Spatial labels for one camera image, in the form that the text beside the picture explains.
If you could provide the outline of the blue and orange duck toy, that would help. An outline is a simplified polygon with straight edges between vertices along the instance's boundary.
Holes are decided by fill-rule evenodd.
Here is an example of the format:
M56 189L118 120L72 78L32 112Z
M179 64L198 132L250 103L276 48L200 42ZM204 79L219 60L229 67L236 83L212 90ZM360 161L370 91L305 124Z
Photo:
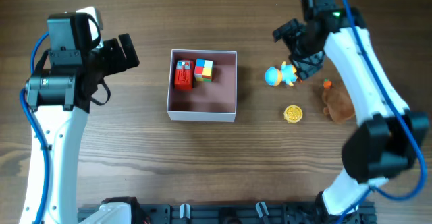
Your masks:
M300 80L297 75L297 69L292 64L287 64L285 61L281 67L270 67L264 75L265 81L270 86L279 86L281 82L288 86L293 86L294 83Z

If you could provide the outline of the yellow round plastic toy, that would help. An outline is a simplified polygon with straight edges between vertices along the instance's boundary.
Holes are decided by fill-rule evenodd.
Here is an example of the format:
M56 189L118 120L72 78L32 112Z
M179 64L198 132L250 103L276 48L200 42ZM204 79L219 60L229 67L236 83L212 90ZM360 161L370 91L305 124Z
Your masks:
M303 117L302 109L297 105L289 105L283 112L283 118L288 123L298 123Z

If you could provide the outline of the brown plush toy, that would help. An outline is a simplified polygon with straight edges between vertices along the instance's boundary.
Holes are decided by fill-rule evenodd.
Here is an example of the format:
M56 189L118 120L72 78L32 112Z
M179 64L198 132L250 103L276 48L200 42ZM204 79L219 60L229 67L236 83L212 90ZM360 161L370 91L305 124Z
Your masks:
M334 123L344 123L355 116L354 105L343 82L325 79L321 98L325 104L323 113Z

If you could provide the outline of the red toy fire truck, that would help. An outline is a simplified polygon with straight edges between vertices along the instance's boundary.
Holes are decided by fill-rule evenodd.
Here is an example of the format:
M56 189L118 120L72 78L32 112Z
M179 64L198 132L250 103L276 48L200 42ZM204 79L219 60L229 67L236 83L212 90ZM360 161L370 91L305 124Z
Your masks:
M194 81L194 61L179 60L177 61L175 68L175 89L180 91L192 90Z

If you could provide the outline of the colourful puzzle cube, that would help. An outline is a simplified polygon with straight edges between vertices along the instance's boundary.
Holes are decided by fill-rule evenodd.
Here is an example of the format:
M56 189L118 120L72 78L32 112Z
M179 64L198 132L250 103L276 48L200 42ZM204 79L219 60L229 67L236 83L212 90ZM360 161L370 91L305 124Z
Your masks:
M198 82L211 82L213 77L213 61L197 59L194 68L194 78Z

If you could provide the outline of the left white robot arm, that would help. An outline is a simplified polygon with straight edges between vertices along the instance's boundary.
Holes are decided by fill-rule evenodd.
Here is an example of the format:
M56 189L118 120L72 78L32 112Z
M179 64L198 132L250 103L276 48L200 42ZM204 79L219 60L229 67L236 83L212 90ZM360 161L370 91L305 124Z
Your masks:
M139 65L129 34L119 35L127 69ZM118 42L106 40L102 49L118 51ZM41 105L34 112L20 93L23 111L32 126L32 150L24 208L18 223L151 223L135 197L105 199L99 208L79 222L76 185L80 143L88 113L74 106Z

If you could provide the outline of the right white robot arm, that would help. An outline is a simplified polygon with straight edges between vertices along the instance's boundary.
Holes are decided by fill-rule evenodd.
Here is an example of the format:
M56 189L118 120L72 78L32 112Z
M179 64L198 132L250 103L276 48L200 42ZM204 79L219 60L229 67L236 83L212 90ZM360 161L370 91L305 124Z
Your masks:
M305 23L290 20L273 32L290 50L290 62L270 69L270 84L305 80L329 59L338 70L354 107L357 130L342 148L343 168L335 181L319 193L316 219L341 223L358 212L373 192L401 172L418 165L415 188L398 196L415 197L427 180L421 143L429 129L422 112L411 111L388 80L371 46L365 21L357 9L308 11Z

